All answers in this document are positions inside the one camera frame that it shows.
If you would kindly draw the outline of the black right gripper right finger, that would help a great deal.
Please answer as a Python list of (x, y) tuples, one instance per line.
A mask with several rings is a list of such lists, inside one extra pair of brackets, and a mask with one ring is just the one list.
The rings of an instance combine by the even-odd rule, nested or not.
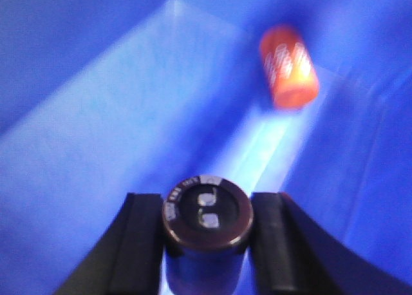
[(253, 193), (258, 294), (382, 294), (383, 272), (345, 248), (284, 193)]

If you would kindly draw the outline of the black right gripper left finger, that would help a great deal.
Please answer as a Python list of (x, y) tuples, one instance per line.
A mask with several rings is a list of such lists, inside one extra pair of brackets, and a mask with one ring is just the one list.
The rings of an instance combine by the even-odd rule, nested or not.
[(56, 294), (159, 294), (162, 197), (129, 193), (116, 217)]

